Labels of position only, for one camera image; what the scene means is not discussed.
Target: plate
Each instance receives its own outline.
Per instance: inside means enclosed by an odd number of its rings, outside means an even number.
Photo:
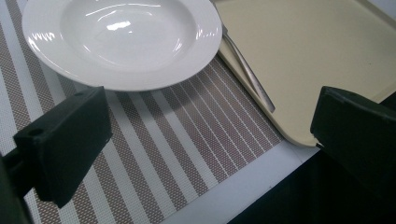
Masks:
[[[59,74],[113,91],[148,91],[194,76],[221,41],[208,0],[30,0],[35,55]]]

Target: silverware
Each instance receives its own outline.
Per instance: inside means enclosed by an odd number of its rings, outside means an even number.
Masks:
[[[213,6],[215,7],[216,11],[219,13],[218,8],[216,7],[216,4],[213,2],[213,0],[211,0],[211,2],[213,4]],[[235,45],[233,40],[228,35],[227,27],[225,27],[223,21],[221,21],[221,25],[222,25],[223,37],[228,42],[228,44],[231,46],[231,48],[233,49],[233,52],[236,54],[238,61],[241,63],[242,68],[244,69],[244,71],[247,75],[247,79],[249,80],[250,84],[253,86],[254,91],[259,95],[264,106],[271,113],[273,113],[275,111],[275,106],[272,103],[270,97],[268,96],[268,94],[264,90],[264,88],[262,87],[262,84],[259,82],[256,75],[254,75],[253,71],[251,70],[250,66],[248,65],[248,62],[245,60],[244,56],[242,55],[241,51],[239,51],[238,47]]]

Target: beige tray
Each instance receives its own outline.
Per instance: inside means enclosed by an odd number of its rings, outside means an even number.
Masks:
[[[270,113],[228,45],[220,55],[293,144],[309,132],[322,86],[380,102],[396,91],[396,25],[363,0],[218,0],[219,14],[271,97]]]

